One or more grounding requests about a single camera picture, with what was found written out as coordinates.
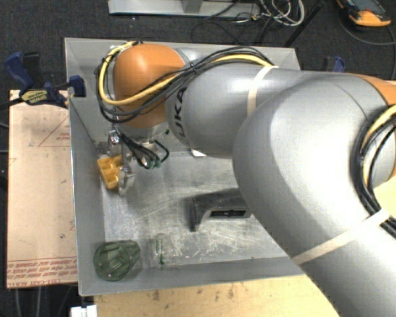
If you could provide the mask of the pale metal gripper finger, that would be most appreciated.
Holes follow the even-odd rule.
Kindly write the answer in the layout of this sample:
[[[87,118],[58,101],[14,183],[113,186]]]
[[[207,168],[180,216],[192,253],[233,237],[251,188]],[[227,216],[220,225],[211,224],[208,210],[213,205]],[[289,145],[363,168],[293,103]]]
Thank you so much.
[[[118,174],[118,194],[125,196],[135,183],[136,174],[130,166],[122,166]]]
[[[99,155],[118,155],[119,154],[119,136],[116,130],[111,129],[107,132],[105,140],[100,141],[97,145]]]

